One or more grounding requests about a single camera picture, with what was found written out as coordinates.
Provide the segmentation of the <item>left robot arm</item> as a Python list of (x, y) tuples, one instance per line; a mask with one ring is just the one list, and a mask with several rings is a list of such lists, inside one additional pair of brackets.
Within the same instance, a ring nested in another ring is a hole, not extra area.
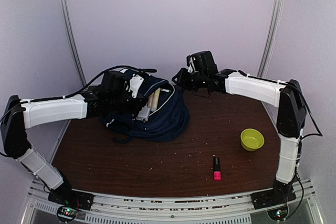
[(1, 118), (4, 156), (19, 161), (42, 180), (58, 200), (71, 205), (76, 199), (72, 186), (31, 145), (26, 130), (63, 120), (107, 116), (112, 111), (131, 109), (138, 113), (147, 101), (138, 94), (143, 81), (138, 73), (128, 76), (123, 72), (108, 71), (94, 90), (83, 88), (71, 95), (33, 100), (11, 96)]

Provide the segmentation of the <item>yellow highlighter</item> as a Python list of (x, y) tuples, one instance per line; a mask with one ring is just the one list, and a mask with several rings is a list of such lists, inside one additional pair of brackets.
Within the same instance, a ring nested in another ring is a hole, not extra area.
[(152, 108), (150, 109), (150, 111), (154, 112), (157, 110), (159, 96), (160, 96), (160, 88), (154, 91), (154, 99), (153, 99), (153, 104), (152, 104)]

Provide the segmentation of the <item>pale orange highlighter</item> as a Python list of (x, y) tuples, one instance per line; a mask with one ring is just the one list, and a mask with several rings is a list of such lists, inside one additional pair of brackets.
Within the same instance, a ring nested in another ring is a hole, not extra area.
[(154, 99), (154, 93), (152, 93), (152, 94), (149, 96), (149, 99), (148, 99), (147, 106), (148, 106), (148, 108), (150, 108), (150, 109), (152, 108), (153, 99)]

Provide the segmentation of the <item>pink black highlighter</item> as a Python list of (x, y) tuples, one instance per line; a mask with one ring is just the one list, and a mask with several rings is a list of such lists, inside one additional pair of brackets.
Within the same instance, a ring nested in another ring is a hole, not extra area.
[(222, 172), (221, 172), (221, 164), (219, 157), (213, 157), (213, 175), (214, 181), (221, 181), (222, 180)]

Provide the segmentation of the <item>blue capped whiteboard marker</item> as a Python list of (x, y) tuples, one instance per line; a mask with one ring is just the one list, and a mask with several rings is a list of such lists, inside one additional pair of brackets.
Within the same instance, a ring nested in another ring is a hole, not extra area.
[(171, 90), (169, 90), (169, 89), (162, 89), (162, 88), (160, 88), (160, 91), (166, 92), (166, 93), (171, 93)]

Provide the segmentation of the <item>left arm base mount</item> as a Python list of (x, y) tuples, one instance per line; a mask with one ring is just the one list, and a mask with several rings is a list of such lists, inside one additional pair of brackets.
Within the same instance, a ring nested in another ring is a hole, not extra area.
[(73, 191), (69, 199), (63, 199), (55, 193), (50, 192), (48, 200), (59, 204), (56, 210), (56, 217), (62, 223), (74, 221), (85, 210), (90, 210), (93, 204), (94, 195), (80, 191)]

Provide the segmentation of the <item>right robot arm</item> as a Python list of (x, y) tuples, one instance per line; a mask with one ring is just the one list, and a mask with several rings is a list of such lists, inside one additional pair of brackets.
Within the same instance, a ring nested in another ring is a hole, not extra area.
[(209, 93), (241, 95), (278, 109), (276, 129), (280, 138), (280, 154), (269, 199), (274, 204), (281, 203), (289, 196), (299, 164), (307, 115), (299, 82), (293, 79), (289, 82), (263, 79), (241, 70), (218, 70), (210, 51), (187, 56), (186, 64), (172, 77), (173, 83), (181, 88), (188, 91), (205, 88)]

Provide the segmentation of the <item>navy blue student backpack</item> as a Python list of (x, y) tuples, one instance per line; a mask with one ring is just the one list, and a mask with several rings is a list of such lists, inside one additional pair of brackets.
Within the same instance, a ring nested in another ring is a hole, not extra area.
[(100, 117), (100, 122), (109, 130), (122, 134), (124, 138), (115, 138), (117, 143), (128, 143), (134, 138), (151, 142), (170, 142), (180, 136), (190, 121), (190, 113), (183, 99), (183, 90), (175, 88), (168, 80), (151, 74), (123, 68), (120, 72), (132, 78), (138, 74), (144, 81), (139, 95), (149, 97), (156, 89), (169, 89), (171, 93), (160, 91), (157, 110), (152, 112), (145, 106), (138, 116), (130, 113), (110, 112)]

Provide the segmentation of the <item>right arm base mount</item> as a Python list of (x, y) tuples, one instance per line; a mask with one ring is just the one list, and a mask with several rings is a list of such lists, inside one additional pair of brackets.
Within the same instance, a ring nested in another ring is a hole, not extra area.
[(285, 221), (289, 217), (288, 203), (296, 200), (296, 198), (294, 192), (290, 192), (284, 196), (273, 189), (251, 194), (254, 209), (266, 209), (268, 217), (276, 222)]

